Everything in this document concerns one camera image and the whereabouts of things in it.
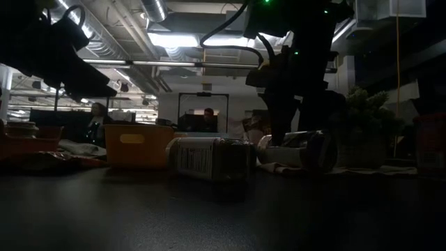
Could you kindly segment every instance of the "dark table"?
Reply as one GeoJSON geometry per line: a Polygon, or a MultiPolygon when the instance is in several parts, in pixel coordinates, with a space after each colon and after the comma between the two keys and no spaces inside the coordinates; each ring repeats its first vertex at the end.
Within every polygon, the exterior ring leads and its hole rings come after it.
{"type": "Polygon", "coordinates": [[[445,184],[257,172],[244,201],[158,172],[0,177],[2,250],[446,250],[445,184]]]}

